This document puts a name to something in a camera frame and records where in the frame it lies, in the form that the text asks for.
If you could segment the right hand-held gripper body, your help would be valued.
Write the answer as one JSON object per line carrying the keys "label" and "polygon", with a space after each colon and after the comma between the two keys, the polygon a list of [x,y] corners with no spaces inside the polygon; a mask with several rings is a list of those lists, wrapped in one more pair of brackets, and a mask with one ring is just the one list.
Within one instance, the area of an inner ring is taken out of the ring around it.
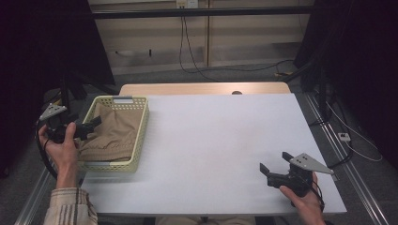
{"label": "right hand-held gripper body", "polygon": [[334,174],[332,169],[305,153],[293,157],[288,163],[288,174],[269,172],[267,177],[269,187],[286,186],[297,196],[304,197],[313,187],[313,172]]}

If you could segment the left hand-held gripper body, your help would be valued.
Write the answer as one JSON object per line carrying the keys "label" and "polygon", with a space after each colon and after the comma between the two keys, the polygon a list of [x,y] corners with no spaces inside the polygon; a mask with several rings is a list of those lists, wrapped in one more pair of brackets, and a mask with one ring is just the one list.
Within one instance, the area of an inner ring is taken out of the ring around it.
{"label": "left hand-held gripper body", "polygon": [[[75,122],[78,118],[77,114],[69,113],[66,106],[50,104],[38,120],[47,126],[47,134],[53,142],[62,143],[66,136],[68,124]],[[77,124],[73,138],[82,141],[83,128],[85,127],[90,126],[88,124]]]}

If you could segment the khaki pants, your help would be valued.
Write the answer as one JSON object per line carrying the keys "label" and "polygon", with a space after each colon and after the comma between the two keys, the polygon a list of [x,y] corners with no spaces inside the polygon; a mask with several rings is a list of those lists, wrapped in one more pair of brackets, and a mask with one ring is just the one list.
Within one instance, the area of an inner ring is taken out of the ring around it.
{"label": "khaki pants", "polygon": [[80,161],[127,161],[131,158],[143,110],[113,110],[101,104],[94,111],[101,124],[80,142]]}

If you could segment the pale green plastic basket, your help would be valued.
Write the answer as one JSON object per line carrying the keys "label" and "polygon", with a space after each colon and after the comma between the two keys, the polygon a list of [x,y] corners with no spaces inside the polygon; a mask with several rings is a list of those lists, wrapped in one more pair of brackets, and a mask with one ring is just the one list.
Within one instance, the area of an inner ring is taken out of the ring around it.
{"label": "pale green plastic basket", "polygon": [[140,126],[138,129],[135,145],[133,147],[131,158],[127,161],[80,161],[78,159],[79,169],[85,172],[104,172],[104,173],[135,173],[141,155],[144,143],[146,125],[149,117],[148,99],[146,97],[119,97],[119,96],[99,96],[96,97],[86,113],[83,123],[89,122],[95,118],[94,111],[97,105],[110,107],[113,110],[143,110]]}

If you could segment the person's left hand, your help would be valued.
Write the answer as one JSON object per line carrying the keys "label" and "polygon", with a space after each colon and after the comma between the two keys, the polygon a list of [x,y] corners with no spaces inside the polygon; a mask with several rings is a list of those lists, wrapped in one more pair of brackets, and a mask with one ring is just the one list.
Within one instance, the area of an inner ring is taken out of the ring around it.
{"label": "person's left hand", "polygon": [[56,189],[76,188],[78,176],[78,150],[74,141],[76,124],[71,122],[66,128],[65,139],[62,143],[55,143],[46,136],[47,126],[38,131],[40,144],[52,158],[56,169]]}

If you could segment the person's right hand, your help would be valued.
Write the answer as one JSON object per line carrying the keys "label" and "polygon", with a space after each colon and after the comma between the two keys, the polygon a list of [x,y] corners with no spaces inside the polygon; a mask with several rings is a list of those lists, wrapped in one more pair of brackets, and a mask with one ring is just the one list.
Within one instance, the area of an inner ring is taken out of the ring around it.
{"label": "person's right hand", "polygon": [[317,176],[313,173],[313,187],[304,197],[297,196],[289,187],[279,187],[280,192],[295,205],[304,225],[326,225],[316,184]]}

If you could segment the black tripod stand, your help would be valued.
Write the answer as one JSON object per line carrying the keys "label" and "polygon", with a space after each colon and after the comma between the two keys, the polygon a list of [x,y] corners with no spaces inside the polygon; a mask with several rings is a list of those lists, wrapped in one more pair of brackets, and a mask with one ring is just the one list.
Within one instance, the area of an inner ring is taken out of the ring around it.
{"label": "black tripod stand", "polygon": [[89,84],[96,89],[108,94],[115,96],[117,91],[106,84],[90,78],[82,73],[72,71],[70,74],[64,73],[60,77],[60,92],[61,102],[68,109],[70,108],[69,95],[72,95],[75,99],[81,100],[87,97],[87,93],[84,86]]}

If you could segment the dark curtain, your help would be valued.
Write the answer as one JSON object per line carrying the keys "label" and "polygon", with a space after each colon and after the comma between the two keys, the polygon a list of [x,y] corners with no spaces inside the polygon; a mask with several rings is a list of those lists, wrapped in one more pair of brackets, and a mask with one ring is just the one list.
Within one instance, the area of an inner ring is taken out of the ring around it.
{"label": "dark curtain", "polygon": [[314,0],[294,65],[323,68],[398,170],[398,0]]}
{"label": "dark curtain", "polygon": [[28,142],[62,74],[113,85],[88,0],[0,0],[0,179]]}

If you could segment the wooden table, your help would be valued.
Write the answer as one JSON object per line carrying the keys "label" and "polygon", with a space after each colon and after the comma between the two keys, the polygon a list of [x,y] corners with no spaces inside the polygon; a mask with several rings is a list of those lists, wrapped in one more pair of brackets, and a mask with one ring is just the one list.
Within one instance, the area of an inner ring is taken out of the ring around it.
{"label": "wooden table", "polygon": [[192,82],[125,84],[120,96],[289,94],[284,82]]}

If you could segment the black horizontal metal bar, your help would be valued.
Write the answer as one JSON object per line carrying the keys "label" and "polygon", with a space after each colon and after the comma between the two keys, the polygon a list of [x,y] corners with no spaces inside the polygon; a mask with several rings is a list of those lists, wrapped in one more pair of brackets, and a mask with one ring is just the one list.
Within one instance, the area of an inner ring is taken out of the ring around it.
{"label": "black horizontal metal bar", "polygon": [[105,19],[143,19],[143,18],[177,18],[177,17],[211,17],[237,15],[289,15],[311,14],[315,7],[241,7],[241,8],[185,8],[185,9],[154,9],[131,11],[99,11],[91,17]]}

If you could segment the aluminium floor rail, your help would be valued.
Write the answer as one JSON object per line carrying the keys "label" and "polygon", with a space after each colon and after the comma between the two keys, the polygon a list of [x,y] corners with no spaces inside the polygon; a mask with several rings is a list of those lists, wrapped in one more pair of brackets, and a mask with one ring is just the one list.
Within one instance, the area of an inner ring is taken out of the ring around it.
{"label": "aluminium floor rail", "polygon": [[43,168],[14,225],[31,225],[51,180],[52,176]]}
{"label": "aluminium floor rail", "polygon": [[[359,138],[372,150],[376,150],[375,145],[347,124],[343,112],[337,113],[329,103],[317,101],[316,94],[304,96],[315,118],[311,128],[319,129],[322,137],[328,142],[320,147],[320,151],[327,165],[335,171],[333,180],[340,188],[351,188],[353,196],[360,200],[361,207],[366,211],[364,217],[369,218],[372,225],[391,225],[370,186],[365,182],[369,173],[360,173],[360,168],[355,165],[356,159],[364,162],[366,167],[379,165],[383,157],[367,156],[352,146],[353,140]],[[348,133],[351,141],[342,142],[338,133]]]}

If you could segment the white wall socket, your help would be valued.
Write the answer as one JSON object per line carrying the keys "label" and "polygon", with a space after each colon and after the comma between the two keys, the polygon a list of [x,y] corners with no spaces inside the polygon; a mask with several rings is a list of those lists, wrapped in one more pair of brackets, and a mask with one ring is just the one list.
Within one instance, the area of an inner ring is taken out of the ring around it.
{"label": "white wall socket", "polygon": [[198,0],[176,0],[177,8],[198,8]]}

